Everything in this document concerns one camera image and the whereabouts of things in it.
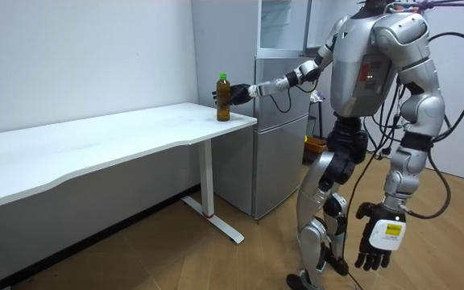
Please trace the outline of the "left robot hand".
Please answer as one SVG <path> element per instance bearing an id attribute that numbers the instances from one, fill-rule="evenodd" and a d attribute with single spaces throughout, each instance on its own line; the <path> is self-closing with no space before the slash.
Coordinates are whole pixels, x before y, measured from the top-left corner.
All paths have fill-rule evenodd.
<path id="1" fill-rule="evenodd" d="M 369 221 L 362 232 L 354 265 L 364 271 L 388 267 L 392 252 L 400 247 L 405 234 L 405 214 L 393 212 L 382 203 L 363 202 L 355 217 L 368 217 Z"/>

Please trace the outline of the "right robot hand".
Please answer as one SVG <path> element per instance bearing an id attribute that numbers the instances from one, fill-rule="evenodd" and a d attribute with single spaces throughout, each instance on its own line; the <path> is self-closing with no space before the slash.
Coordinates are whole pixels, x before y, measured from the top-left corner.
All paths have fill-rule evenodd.
<path id="1" fill-rule="evenodd" d="M 250 85 L 239 84 L 239 85 L 226 85 L 225 91 L 229 93 L 229 97 L 223 102 L 224 105 L 238 106 L 248 103 L 252 96 L 249 94 Z"/>

